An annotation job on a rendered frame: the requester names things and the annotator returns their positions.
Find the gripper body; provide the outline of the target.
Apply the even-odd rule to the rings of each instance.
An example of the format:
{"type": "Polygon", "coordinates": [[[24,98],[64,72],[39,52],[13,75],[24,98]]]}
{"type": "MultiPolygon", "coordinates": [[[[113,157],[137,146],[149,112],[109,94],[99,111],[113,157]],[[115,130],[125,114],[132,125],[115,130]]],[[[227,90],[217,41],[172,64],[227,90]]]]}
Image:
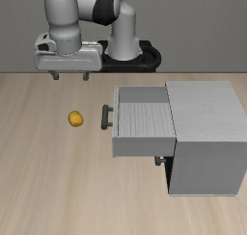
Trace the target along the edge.
{"type": "Polygon", "coordinates": [[[80,50],[62,55],[56,42],[48,33],[40,34],[35,42],[34,63],[38,71],[57,72],[100,71],[102,69],[102,45],[96,41],[83,41],[80,50]]]}

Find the yellow mango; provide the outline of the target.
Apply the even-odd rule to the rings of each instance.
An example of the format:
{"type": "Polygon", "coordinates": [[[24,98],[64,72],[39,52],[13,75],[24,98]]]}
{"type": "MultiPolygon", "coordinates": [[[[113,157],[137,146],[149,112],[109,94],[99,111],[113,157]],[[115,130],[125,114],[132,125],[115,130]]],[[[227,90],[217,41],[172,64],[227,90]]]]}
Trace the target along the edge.
{"type": "Polygon", "coordinates": [[[69,124],[73,127],[79,127],[83,124],[84,119],[77,111],[72,111],[69,113],[69,124]]]}

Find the grey cabinet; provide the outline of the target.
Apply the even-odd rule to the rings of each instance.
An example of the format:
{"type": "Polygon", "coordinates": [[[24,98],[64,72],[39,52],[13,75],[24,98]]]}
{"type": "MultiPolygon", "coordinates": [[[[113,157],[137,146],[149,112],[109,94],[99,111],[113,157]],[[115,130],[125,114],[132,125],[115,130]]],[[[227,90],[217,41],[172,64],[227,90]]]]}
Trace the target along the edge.
{"type": "Polygon", "coordinates": [[[247,171],[247,114],[229,81],[168,81],[177,136],[171,196],[235,196],[247,171]]]}

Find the grey open drawer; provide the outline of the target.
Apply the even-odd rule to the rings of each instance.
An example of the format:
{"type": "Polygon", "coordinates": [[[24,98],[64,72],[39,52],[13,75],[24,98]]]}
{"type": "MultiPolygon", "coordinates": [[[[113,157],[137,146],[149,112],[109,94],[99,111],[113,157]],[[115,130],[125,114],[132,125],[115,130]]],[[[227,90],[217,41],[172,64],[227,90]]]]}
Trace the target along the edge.
{"type": "Polygon", "coordinates": [[[176,132],[163,87],[120,87],[102,107],[101,129],[112,127],[113,157],[172,157],[176,132]]]}

